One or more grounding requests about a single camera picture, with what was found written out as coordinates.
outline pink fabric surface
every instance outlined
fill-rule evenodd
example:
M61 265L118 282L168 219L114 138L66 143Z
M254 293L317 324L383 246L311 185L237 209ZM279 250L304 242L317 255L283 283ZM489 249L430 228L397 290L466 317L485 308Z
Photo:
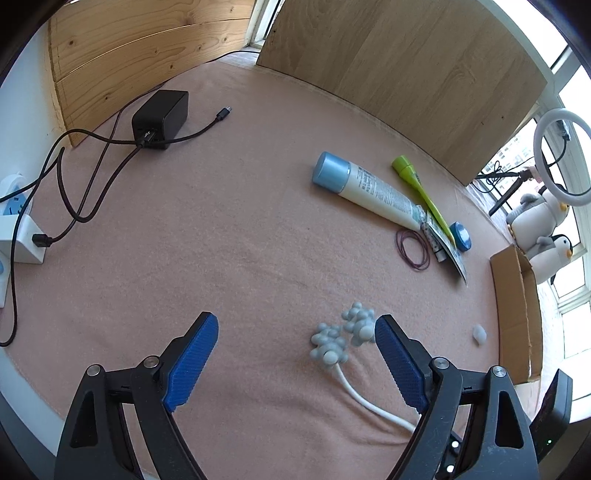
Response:
M316 324L340 323L342 309L360 300L391 313L433 355L486 371L499 355L489 257L508 241L424 152L317 89L221 62L165 88L190 92L181 134L202 128L226 105L233 111L196 140L140 152L91 223L76 225L42 266L17 265L20 320L10 356L65 416L88 365L132 367L209 310L220 322L217 347L174 414L209 478L386 478L409 434L356 404L309 360ZM117 138L131 138L131 116L142 101L124 113ZM102 147L87 139L67 153L72 198L81 197ZM111 147L98 186L131 149ZM390 167L407 155L443 216L470 232L468 285L434 257L427 271L411 270L397 253L396 225L313 185L324 150L418 201ZM53 174L33 217L50 235L69 223ZM11 310L2 313L3 338ZM477 323L488 332L483 347L472 340ZM375 345L350 357L343 370L362 395L416 421ZM133 423L132 436L138 444ZM145 447L138 450L153 471Z

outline plug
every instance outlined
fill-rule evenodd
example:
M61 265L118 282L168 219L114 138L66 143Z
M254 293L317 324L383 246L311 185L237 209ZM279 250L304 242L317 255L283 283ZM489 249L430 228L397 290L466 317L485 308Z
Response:
M567 142L570 142L570 129L567 123L564 120L556 120L556 124L558 126L560 136L564 138Z
M53 244L53 238L44 234L44 233L35 233L31 240L35 244L36 247L50 247Z
M218 122L221 122L222 120L224 120L228 115L230 115L230 112L232 111L232 107L231 106L227 106L226 108L222 108L216 115L216 120Z

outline cotton ball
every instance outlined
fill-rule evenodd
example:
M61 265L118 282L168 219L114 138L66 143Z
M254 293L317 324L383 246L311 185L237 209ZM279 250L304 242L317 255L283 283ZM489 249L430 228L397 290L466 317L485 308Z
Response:
M478 345L482 346L486 343L486 330L482 327L482 325L476 325L472 329L472 336Z

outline white power strip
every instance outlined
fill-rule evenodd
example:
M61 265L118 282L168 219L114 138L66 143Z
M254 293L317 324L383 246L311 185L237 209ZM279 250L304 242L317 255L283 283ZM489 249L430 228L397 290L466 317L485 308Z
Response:
M10 258L12 234L18 215L0 215L0 252ZM35 233L43 233L33 219L25 214L18 227L17 244L14 249L14 261L21 263L42 264L45 247L38 247L31 239Z
M27 182L20 174L9 175L0 182L0 196L15 192ZM26 200L21 193L6 202L0 203L0 308L4 307L10 276L10 250L12 236L17 223L18 212ZM14 261L21 263L41 264L45 257L45 248L37 247L32 240L35 233L43 233L29 216L31 204L23 215L18 227L17 242L14 250Z

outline white wall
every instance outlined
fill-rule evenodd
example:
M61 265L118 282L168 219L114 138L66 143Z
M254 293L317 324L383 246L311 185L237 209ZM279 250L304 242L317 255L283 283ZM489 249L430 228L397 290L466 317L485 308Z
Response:
M54 107L50 68L44 25L0 87L0 180L20 172L33 181L63 131Z

